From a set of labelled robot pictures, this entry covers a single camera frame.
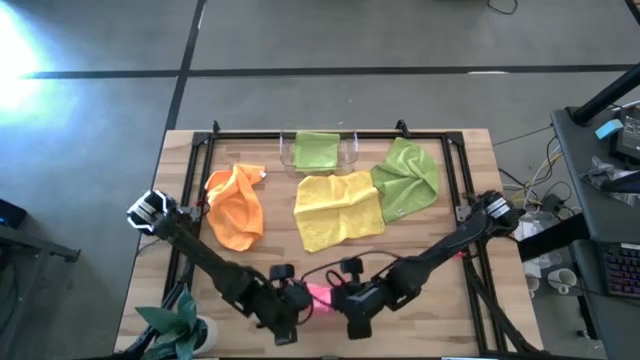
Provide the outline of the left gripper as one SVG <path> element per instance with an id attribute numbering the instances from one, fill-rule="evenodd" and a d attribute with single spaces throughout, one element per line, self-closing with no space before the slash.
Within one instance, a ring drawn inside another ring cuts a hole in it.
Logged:
<path id="1" fill-rule="evenodd" d="M 276 288 L 271 283 L 260 285 L 249 302 L 260 325 L 274 336 L 276 346 L 296 343 L 299 313 L 312 306 L 311 295 L 299 283 Z"/>

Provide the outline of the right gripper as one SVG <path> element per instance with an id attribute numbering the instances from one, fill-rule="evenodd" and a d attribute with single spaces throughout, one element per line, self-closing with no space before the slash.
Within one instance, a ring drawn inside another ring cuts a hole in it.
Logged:
<path id="1" fill-rule="evenodd" d="M 350 340 L 371 337 L 372 318 L 394 299 L 391 287 L 381 279 L 364 283 L 347 282 L 331 289 L 332 307 L 346 317 Z"/>

